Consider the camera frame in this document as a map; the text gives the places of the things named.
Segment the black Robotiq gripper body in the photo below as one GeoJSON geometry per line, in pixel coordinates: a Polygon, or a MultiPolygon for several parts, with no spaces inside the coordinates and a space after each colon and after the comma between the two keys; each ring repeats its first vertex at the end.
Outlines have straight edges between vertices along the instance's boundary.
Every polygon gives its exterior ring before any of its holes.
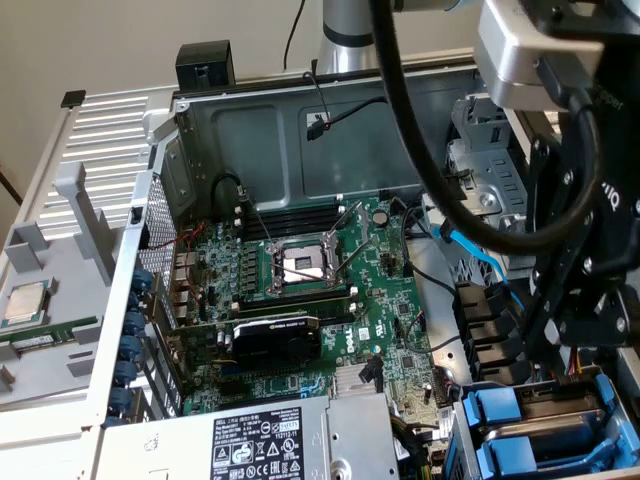
{"type": "Polygon", "coordinates": [[[570,97],[566,145],[593,169],[592,220],[577,235],[579,283],[620,283],[639,267],[639,38],[605,46],[592,83],[570,97]]]}

